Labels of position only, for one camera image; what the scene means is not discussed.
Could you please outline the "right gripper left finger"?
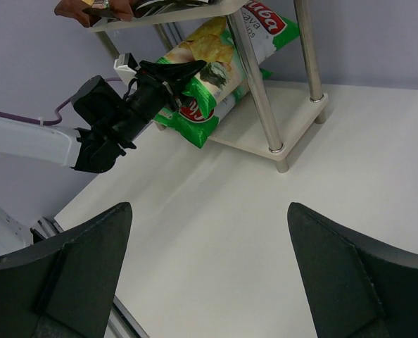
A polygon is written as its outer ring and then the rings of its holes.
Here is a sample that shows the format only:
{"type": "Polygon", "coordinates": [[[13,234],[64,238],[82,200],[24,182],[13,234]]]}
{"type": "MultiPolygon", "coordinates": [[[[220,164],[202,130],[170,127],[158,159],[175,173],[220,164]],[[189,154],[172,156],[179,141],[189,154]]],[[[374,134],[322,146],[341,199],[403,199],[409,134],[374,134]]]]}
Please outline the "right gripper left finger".
{"type": "Polygon", "coordinates": [[[0,337],[103,337],[131,224],[122,202],[0,256],[0,337]]]}

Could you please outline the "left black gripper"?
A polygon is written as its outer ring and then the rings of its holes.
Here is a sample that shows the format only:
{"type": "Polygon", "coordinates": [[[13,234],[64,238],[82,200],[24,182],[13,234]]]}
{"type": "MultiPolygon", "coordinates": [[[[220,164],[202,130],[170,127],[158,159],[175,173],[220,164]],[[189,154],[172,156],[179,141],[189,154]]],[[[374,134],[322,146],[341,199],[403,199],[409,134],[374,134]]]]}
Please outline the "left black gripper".
{"type": "Polygon", "coordinates": [[[175,111],[180,108],[179,95],[206,64],[203,60],[186,63],[141,61],[133,79],[137,89],[123,99],[122,140],[133,141],[164,107],[175,111]]]}

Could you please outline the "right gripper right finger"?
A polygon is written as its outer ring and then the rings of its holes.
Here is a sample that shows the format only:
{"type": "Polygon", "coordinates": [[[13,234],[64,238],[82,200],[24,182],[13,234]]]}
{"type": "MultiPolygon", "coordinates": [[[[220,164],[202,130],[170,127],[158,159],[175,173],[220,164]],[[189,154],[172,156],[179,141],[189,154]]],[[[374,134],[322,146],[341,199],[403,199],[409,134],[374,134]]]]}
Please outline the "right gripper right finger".
{"type": "Polygon", "coordinates": [[[287,222],[318,337],[418,337],[418,254],[300,203],[287,222]]]}

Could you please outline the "green Chuba bag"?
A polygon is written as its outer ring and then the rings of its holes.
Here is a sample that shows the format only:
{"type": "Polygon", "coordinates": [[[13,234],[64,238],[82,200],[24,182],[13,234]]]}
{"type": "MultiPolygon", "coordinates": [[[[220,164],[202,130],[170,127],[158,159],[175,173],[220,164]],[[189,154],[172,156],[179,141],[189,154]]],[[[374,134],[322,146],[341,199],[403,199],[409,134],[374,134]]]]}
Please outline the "green Chuba bag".
{"type": "Polygon", "coordinates": [[[161,57],[161,64],[206,62],[184,90],[190,99],[178,111],[163,108],[155,122],[202,148],[219,122],[249,92],[239,55],[223,16],[211,18],[161,57]]]}
{"type": "Polygon", "coordinates": [[[297,23],[260,2],[248,1],[241,13],[259,64],[300,35],[297,23]]]}

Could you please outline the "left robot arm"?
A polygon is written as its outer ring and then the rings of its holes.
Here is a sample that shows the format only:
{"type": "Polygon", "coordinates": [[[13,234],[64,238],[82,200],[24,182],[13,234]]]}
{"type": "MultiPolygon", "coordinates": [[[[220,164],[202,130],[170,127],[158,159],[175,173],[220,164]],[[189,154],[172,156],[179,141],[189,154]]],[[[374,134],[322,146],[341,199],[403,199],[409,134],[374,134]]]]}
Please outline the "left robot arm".
{"type": "Polygon", "coordinates": [[[60,107],[71,104],[88,129],[61,127],[56,120],[40,120],[0,112],[0,154],[34,158],[83,173],[109,171],[134,140],[164,108],[179,110],[190,102],[186,86],[206,62],[161,64],[137,62],[120,54],[114,62],[118,80],[127,85],[120,96],[110,80],[94,76],[60,107]]]}

